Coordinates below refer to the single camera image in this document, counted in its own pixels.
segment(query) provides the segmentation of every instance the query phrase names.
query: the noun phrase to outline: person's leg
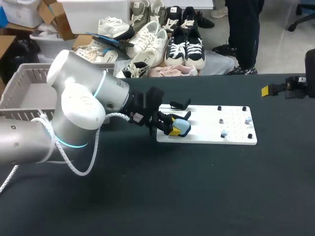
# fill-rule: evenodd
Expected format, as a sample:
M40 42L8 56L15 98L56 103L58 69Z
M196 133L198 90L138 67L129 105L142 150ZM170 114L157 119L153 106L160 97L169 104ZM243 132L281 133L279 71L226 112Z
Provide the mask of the person's leg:
M233 0L225 0L225 6L228 7L229 2ZM232 20L232 17L230 13L228 12L228 21L229 21L229 26L230 26L230 36L228 38L228 44L223 44L221 46L217 46L212 49L215 53L221 54L223 56L236 56L236 42L235 40L237 39L235 36L237 35L235 33L235 29L237 29L234 25L234 22Z
M259 14L262 11L264 0L228 0L231 21L235 23L236 33L236 59L241 70L251 70L249 73L257 73L254 69L259 43Z
M227 9L231 8L230 6L233 6L231 3L232 1L237 1L237 0L225 0L225 5L227 6ZM230 36L228 38L228 44L230 45L231 48L236 48L237 45L237 29L238 27L236 26L236 21L235 21L235 11L228 11L227 14L228 17L228 23L230 25Z

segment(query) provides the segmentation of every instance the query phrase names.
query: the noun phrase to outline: office chair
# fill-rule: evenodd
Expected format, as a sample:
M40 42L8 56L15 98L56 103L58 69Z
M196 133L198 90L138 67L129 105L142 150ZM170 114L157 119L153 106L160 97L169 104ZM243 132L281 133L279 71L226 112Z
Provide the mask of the office chair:
M302 8L315 10L315 4L298 4L296 7L296 11L295 11L295 14L297 16L302 15ZM311 19L315 19L315 13L312 13L311 15L308 15L306 17L303 17L303 18L297 20L296 22L294 22L292 25L289 26L288 31L290 31L290 32L295 31L298 24L309 21Z

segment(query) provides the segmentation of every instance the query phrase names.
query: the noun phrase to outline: blue object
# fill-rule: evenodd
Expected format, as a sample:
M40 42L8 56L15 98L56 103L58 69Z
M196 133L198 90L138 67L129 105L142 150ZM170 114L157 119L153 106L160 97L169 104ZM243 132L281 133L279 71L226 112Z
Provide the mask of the blue object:
M2 6L0 6L0 28L6 27L7 24L8 24L8 20L6 18L4 9Z
M315 4L315 1L314 0L301 0L301 4ZM315 13L315 11L310 10L310 9L302 9L302 12L308 15Z
M172 125L181 131L180 135L184 135L190 127L190 123L184 119L176 119Z
M252 118L251 118L251 117L248 117L248 118L246 119L246 122L247 122L247 123L252 122Z
M119 43L119 41L115 40L115 39L112 39L112 38L109 38L109 37L106 37L104 35L100 35L100 34L96 34L96 33L89 33L89 32L86 32L87 34L90 34L90 35L93 35L93 36L96 36L96 37L99 37L99 38L103 38L109 42L113 42L113 43Z
M222 130L221 135L222 136L227 136L227 132L225 130Z

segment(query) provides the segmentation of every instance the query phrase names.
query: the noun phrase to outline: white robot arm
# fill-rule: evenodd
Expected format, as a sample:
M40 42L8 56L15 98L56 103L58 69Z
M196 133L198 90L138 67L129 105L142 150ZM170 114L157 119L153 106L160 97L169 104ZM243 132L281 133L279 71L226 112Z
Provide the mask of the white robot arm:
M162 90L152 87L146 94L131 90L126 82L68 50L61 51L52 63L47 83L57 91L51 127L70 160L93 139L109 114L120 113L131 123L146 125L151 132L158 128L166 135L184 137L190 131L189 114L181 118L158 111L163 101ZM184 110L188 104L181 107L173 102L172 106ZM175 119L187 122L175 127L172 125ZM52 141L40 122L1 120L0 165L64 161Z

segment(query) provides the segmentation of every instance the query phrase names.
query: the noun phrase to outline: pink shoe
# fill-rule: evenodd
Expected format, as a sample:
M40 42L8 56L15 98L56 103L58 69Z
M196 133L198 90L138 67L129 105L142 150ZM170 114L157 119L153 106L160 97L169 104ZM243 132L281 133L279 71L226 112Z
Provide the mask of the pink shoe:
M187 67L183 65L171 65L166 67L156 67L149 70L148 77L173 77L173 76L196 76L198 71L193 65Z

